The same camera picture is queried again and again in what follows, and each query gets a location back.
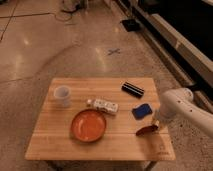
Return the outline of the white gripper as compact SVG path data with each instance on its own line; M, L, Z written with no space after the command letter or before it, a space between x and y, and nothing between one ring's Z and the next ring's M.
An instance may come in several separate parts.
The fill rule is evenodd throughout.
M152 126L155 130L162 130L170 120L166 118L159 110L156 110L152 117Z

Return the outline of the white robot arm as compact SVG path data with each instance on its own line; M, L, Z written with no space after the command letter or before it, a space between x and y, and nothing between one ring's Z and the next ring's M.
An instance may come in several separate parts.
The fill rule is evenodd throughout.
M213 114L197 107L193 99L193 92L188 88L164 92L161 95L160 106L153 115L152 123L159 122L160 128L163 128L179 114L213 138Z

